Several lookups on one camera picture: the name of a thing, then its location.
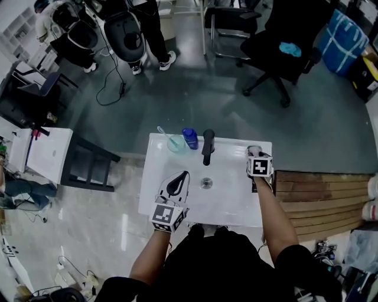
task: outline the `drain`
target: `drain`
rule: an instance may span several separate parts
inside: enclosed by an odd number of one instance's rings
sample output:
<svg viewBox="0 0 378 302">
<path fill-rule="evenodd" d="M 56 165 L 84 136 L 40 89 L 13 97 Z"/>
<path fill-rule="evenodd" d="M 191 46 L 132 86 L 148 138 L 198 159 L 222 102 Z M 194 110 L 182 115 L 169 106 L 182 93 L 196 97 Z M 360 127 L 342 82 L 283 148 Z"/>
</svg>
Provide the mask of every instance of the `drain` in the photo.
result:
<svg viewBox="0 0 378 302">
<path fill-rule="evenodd" d="M 213 186 L 213 180 L 211 178 L 205 177 L 201 180 L 202 189 L 210 189 Z"/>
</svg>

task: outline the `blue cloth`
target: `blue cloth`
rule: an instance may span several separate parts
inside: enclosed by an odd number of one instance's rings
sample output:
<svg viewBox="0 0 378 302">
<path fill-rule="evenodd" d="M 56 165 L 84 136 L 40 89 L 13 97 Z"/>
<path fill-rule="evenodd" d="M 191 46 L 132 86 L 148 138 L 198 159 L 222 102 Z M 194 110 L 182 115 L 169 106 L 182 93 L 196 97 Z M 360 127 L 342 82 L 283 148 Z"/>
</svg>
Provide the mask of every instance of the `blue cloth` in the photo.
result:
<svg viewBox="0 0 378 302">
<path fill-rule="evenodd" d="M 48 205 L 48 198 L 46 196 L 55 197 L 57 188 L 51 183 L 41 185 L 38 182 L 30 182 L 22 179 L 11 180 L 5 184 L 5 193 L 4 196 L 0 198 L 0 207 L 9 209 L 15 208 L 12 197 L 23 193 L 29 194 L 36 207 L 42 210 Z"/>
<path fill-rule="evenodd" d="M 368 43 L 362 29 L 336 9 L 318 48 L 327 68 L 345 77 Z"/>
<path fill-rule="evenodd" d="M 302 50 L 294 43 L 281 42 L 279 45 L 279 50 L 281 50 L 284 54 L 290 54 L 296 58 L 300 58 L 302 55 Z"/>
</svg>

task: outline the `sink basin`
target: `sink basin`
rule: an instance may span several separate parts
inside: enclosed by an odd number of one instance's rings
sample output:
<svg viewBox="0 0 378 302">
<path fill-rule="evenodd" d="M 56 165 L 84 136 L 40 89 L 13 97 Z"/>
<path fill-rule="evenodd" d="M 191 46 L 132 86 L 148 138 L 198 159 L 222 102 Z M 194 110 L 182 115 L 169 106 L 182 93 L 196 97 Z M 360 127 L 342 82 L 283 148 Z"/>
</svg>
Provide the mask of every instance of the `sink basin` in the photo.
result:
<svg viewBox="0 0 378 302">
<path fill-rule="evenodd" d="M 203 143 L 203 137 L 199 136 L 198 150 L 191 150 L 186 145 L 183 154 L 175 154 L 167 148 L 167 138 L 163 134 L 149 135 L 139 213 L 149 215 L 164 179 L 187 170 L 190 184 L 186 203 L 190 210 L 186 221 L 262 227 L 259 198 L 257 193 L 252 193 L 252 180 L 246 174 L 246 148 L 259 145 L 271 155 L 272 143 L 216 137 L 209 166 L 203 165 Z"/>
</svg>

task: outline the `blue bottle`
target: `blue bottle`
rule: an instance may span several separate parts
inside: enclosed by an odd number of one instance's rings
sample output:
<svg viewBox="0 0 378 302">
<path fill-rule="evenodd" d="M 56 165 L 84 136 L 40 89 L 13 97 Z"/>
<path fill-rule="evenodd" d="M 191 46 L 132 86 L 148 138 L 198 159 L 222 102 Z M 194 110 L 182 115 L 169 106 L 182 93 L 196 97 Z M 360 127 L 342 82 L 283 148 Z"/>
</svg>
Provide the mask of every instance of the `blue bottle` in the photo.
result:
<svg viewBox="0 0 378 302">
<path fill-rule="evenodd" d="M 190 149 L 198 149 L 197 134 L 192 128 L 183 128 L 183 136 Z"/>
</svg>

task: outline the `faucet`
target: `faucet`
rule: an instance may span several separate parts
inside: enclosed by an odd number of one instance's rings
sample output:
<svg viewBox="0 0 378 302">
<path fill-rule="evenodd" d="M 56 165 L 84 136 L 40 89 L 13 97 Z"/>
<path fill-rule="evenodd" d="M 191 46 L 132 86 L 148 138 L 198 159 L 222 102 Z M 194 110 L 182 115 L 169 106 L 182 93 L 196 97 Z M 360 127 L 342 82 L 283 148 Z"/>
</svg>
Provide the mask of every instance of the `faucet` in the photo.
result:
<svg viewBox="0 0 378 302">
<path fill-rule="evenodd" d="M 203 155 L 203 164 L 205 166 L 208 166 L 210 164 L 210 156 L 214 152 L 215 147 L 214 147 L 214 138 L 215 138 L 215 133 L 211 129 L 205 130 L 203 133 L 203 138 L 204 138 L 204 144 L 202 148 L 202 155 Z"/>
</svg>

